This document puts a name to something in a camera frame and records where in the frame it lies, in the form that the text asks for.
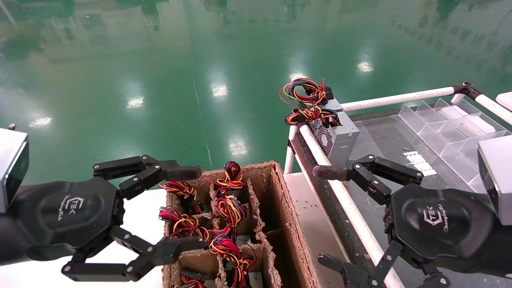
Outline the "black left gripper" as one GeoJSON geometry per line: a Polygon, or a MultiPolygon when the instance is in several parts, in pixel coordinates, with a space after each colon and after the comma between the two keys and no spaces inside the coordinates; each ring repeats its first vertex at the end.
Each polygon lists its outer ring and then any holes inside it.
{"type": "Polygon", "coordinates": [[[122,199],[133,199],[164,180],[198,179],[200,166],[142,155],[94,164],[93,175],[84,182],[21,186],[1,214],[2,266],[72,255],[62,274],[75,282],[136,282],[155,267],[176,263],[183,252],[206,248],[206,241],[197,236],[163,237],[151,244],[119,226],[122,199]],[[118,190],[107,181],[123,177],[128,179],[118,190]],[[128,264],[86,262],[114,241],[137,257],[128,264]]]}

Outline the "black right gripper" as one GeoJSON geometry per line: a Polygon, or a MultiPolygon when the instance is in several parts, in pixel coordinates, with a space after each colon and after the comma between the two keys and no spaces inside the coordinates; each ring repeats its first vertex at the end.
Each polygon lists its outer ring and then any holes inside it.
{"type": "Polygon", "coordinates": [[[346,168],[317,165],[315,177],[355,182],[386,206],[385,232],[391,241],[375,269],[367,272],[328,254],[318,262],[343,277],[346,288],[386,288],[385,279],[401,256],[426,278],[419,288],[449,288],[436,266],[458,273],[511,276],[511,226],[501,224],[485,194],[419,186],[423,173],[369,154],[346,168]],[[392,193],[379,178],[404,186],[392,193]]]}

